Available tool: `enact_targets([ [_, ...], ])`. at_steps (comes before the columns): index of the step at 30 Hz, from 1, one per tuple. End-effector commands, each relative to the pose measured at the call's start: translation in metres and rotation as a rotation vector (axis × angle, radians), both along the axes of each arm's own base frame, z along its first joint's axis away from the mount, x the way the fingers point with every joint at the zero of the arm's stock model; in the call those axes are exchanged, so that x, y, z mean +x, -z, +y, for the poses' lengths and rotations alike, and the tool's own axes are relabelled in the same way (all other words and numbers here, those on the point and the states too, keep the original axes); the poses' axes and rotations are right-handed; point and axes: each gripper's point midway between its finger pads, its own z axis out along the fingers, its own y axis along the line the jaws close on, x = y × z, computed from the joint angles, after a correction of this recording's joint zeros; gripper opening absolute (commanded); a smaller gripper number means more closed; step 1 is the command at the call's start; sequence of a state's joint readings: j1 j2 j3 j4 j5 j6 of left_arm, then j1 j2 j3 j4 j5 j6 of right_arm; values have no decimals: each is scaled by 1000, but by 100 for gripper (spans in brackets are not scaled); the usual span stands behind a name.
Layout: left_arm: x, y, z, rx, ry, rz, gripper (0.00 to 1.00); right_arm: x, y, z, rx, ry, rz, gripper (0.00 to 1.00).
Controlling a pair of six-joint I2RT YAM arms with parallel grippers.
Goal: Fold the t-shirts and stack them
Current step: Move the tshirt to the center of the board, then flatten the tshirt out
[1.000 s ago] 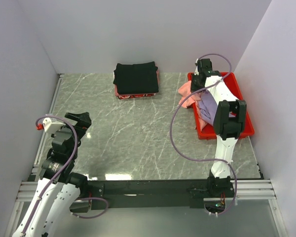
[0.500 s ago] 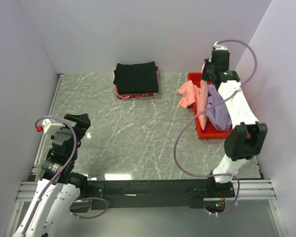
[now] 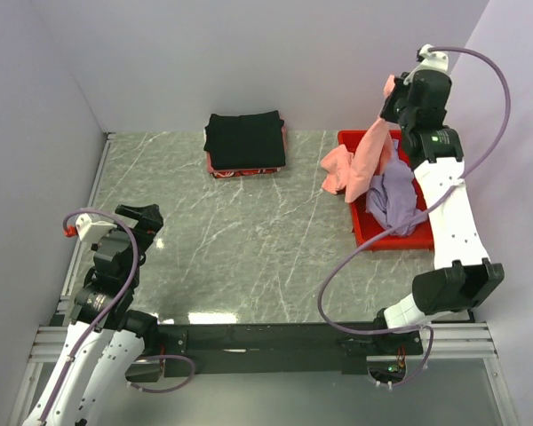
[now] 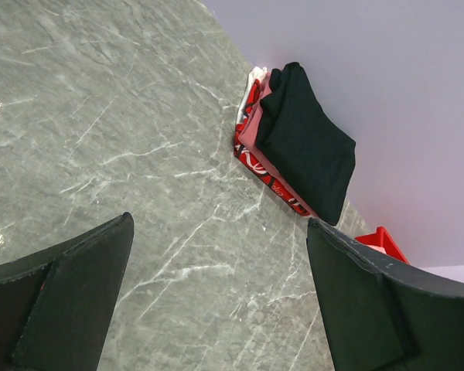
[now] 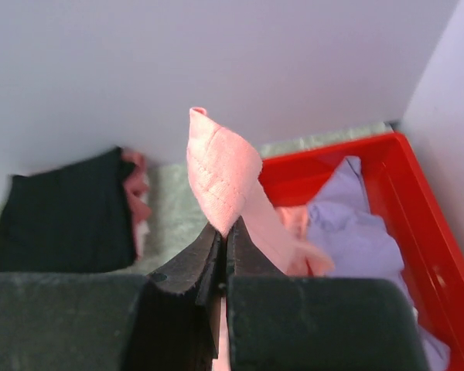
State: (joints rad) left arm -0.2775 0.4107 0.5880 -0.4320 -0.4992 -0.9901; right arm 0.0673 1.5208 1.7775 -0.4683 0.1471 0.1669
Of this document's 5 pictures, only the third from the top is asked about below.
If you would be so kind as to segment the salmon pink t shirt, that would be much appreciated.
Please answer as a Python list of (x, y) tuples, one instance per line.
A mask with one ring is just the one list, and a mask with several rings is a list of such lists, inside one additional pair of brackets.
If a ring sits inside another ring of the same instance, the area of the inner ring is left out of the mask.
[(345, 192), (346, 203), (356, 201), (369, 190), (373, 177), (384, 173), (393, 150), (388, 122), (379, 116), (353, 153), (339, 146), (321, 160), (327, 172), (322, 189), (331, 194)]

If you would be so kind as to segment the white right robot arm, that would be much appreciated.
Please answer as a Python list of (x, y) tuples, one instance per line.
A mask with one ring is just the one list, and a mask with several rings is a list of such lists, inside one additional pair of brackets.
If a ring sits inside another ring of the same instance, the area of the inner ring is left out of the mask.
[(475, 308), (505, 277), (503, 266), (490, 260), (476, 229), (465, 185), (471, 170), (465, 165), (460, 137), (444, 123), (453, 51), (422, 46), (418, 65), (395, 78), (380, 113), (401, 129), (402, 148), (424, 196), (434, 237), (432, 271), (416, 276), (410, 294), (382, 312), (386, 326), (395, 332)]

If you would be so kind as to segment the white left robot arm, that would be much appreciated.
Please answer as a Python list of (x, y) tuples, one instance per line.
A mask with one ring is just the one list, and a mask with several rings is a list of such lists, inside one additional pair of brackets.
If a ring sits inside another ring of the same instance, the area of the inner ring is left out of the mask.
[(91, 425), (117, 377), (157, 338), (154, 316), (131, 309), (146, 252), (163, 227), (158, 205), (80, 209), (62, 222), (93, 252), (74, 299), (62, 350), (27, 425)]

